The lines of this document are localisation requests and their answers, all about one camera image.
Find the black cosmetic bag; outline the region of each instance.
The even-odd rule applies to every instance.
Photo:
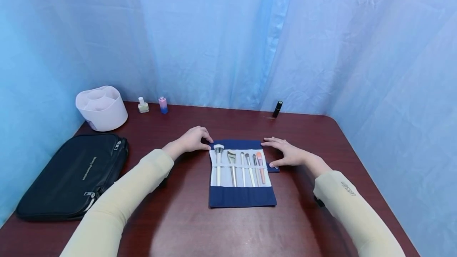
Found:
[[[119,177],[127,140],[116,134],[81,135],[54,154],[22,197],[17,217],[27,221],[81,219]]]

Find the black cylindrical tube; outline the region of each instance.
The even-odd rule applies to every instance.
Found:
[[[273,112],[273,117],[278,117],[279,110],[281,110],[281,107],[282,107],[282,101],[278,101],[275,111]]]

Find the left hand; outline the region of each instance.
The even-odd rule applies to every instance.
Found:
[[[164,148],[165,151],[173,160],[176,160],[181,154],[185,152],[192,152],[195,150],[211,150],[210,145],[202,143],[202,138],[208,142],[213,143],[213,138],[208,133],[205,127],[190,128],[178,140],[168,143]]]

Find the white plastic container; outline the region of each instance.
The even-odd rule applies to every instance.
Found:
[[[76,108],[95,131],[111,131],[127,121],[127,110],[121,94],[112,86],[80,92]]]

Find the makeup brush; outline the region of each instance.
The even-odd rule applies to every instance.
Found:
[[[259,162],[259,165],[262,166],[262,154],[260,152],[257,152],[257,161]],[[263,168],[260,169],[260,176],[262,177],[262,184],[265,184],[265,173],[263,172]]]
[[[252,160],[254,160],[254,166],[259,166],[259,161],[257,160],[257,156],[252,154]],[[260,187],[260,180],[259,180],[259,174],[258,174],[258,169],[254,169],[255,170],[255,177],[257,179],[257,184],[259,185]]]
[[[244,156],[246,157],[246,162],[247,162],[248,166],[250,166],[251,163],[250,163],[250,161],[249,161],[249,154],[246,153]],[[252,186],[255,187],[254,176],[253,176],[253,174],[252,174],[252,169],[251,169],[251,168],[249,168],[249,175],[251,176],[251,183],[252,183]]]
[[[228,162],[230,164],[236,164],[236,153],[227,151],[227,158]],[[233,181],[233,186],[236,187],[236,173],[235,173],[235,166],[231,166],[232,168],[232,181]]]
[[[224,151],[224,146],[217,144],[214,145],[214,151],[216,151],[216,185],[218,187],[221,186],[221,167],[220,163],[222,163],[222,151]]]
[[[244,165],[244,152],[241,152],[241,165],[243,166]],[[243,172],[243,187],[246,188],[246,177],[244,176],[244,167],[241,168],[241,172]]]

